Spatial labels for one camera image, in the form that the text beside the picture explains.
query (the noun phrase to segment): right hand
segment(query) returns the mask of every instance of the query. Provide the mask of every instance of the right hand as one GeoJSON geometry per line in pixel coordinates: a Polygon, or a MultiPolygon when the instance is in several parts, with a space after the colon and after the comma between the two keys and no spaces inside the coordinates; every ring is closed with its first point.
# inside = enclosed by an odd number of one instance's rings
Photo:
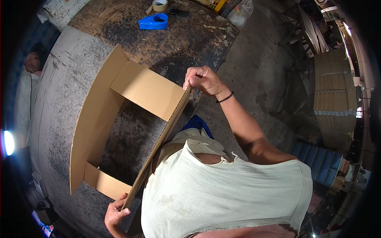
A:
{"type": "Polygon", "coordinates": [[[219,101],[231,94],[228,87],[208,66],[188,68],[182,88],[186,90],[189,86],[198,87],[203,93],[216,97],[219,101]]]}
{"type": "Polygon", "coordinates": [[[121,211],[118,210],[118,208],[124,204],[126,198],[127,193],[123,193],[118,200],[110,203],[107,208],[106,216],[104,217],[104,224],[111,233],[118,226],[123,217],[127,216],[131,212],[128,208],[121,211]]]}

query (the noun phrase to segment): packing tape roll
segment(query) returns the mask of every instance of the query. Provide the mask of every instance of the packing tape roll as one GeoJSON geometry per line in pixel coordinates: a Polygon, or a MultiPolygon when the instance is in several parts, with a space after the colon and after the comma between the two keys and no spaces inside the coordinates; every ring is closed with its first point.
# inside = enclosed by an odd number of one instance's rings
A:
{"type": "Polygon", "coordinates": [[[165,11],[168,7],[167,0],[154,0],[152,2],[152,6],[154,7],[154,11],[165,11]]]}

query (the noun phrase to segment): cardboard flap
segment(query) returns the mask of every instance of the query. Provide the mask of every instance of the cardboard flap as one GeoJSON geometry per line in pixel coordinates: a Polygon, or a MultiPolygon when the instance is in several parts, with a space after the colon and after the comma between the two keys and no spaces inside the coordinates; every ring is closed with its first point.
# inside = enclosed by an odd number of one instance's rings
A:
{"type": "Polygon", "coordinates": [[[97,169],[89,162],[85,167],[85,182],[106,196],[117,200],[123,193],[130,193],[131,186],[97,169]]]}
{"type": "Polygon", "coordinates": [[[174,82],[132,60],[110,88],[165,121],[169,121],[184,94],[174,82]]]}
{"type": "Polygon", "coordinates": [[[110,89],[110,85],[128,62],[117,45],[103,63],[82,105],[74,129],[70,152],[70,193],[81,185],[86,161],[100,162],[102,152],[124,97],[110,89]]]}

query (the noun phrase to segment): blue cloth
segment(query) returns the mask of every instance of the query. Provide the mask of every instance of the blue cloth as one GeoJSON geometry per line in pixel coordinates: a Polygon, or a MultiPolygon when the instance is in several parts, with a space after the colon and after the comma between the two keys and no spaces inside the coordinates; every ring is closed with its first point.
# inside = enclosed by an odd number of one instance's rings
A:
{"type": "Polygon", "coordinates": [[[199,130],[201,130],[201,128],[204,128],[207,135],[214,140],[212,132],[210,131],[206,122],[197,115],[192,116],[192,118],[189,119],[189,121],[187,122],[187,124],[184,126],[182,130],[189,129],[189,128],[196,128],[199,130]]]}

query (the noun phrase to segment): black wristband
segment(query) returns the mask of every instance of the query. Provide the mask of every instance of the black wristband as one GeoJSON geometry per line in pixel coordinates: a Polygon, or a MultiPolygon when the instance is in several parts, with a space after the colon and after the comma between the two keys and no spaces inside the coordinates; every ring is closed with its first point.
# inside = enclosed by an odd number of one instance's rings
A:
{"type": "Polygon", "coordinates": [[[221,102],[223,102],[223,101],[226,101],[226,100],[228,100],[229,98],[231,98],[232,96],[233,96],[233,94],[234,94],[234,92],[232,91],[232,93],[227,97],[227,98],[225,98],[225,99],[222,99],[221,101],[216,101],[216,103],[221,103],[221,102]]]}

